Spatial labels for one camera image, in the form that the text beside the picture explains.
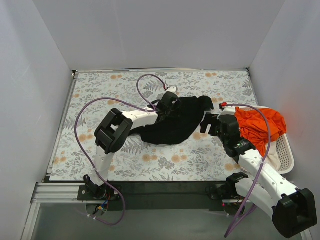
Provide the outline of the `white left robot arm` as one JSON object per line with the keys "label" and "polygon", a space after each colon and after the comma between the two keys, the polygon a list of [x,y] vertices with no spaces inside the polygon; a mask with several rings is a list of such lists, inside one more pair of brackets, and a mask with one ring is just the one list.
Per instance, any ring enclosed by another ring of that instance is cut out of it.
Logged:
{"label": "white left robot arm", "polygon": [[134,111],[119,111],[116,108],[110,110],[95,130],[96,155],[92,160],[93,171],[84,176],[87,190],[95,200],[106,196],[105,182],[108,180],[112,159],[123,147],[130,132],[141,127],[155,127],[168,120],[178,108],[177,101],[177,88],[172,86],[157,103],[155,111],[151,106]]}

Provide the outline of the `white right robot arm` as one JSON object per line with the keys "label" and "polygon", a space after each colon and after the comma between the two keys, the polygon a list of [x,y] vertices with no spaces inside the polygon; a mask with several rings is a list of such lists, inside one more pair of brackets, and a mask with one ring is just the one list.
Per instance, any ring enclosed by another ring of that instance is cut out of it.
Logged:
{"label": "white right robot arm", "polygon": [[226,154],[257,177],[258,185],[253,185],[253,180],[243,172],[229,176],[226,192],[230,198],[242,196],[251,201],[271,217],[275,228],[287,239],[317,225],[313,193],[308,188],[298,188],[262,161],[255,146],[241,137],[234,115],[206,113],[200,131],[218,137]]}

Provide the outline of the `black t shirt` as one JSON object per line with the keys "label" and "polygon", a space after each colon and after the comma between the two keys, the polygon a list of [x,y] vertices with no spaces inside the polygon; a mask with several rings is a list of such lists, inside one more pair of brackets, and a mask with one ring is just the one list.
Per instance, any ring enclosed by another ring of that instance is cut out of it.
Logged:
{"label": "black t shirt", "polygon": [[131,132],[141,137],[145,143],[153,145],[177,145],[187,140],[200,125],[205,112],[214,109],[208,96],[180,97],[180,106],[163,121],[139,127]]}

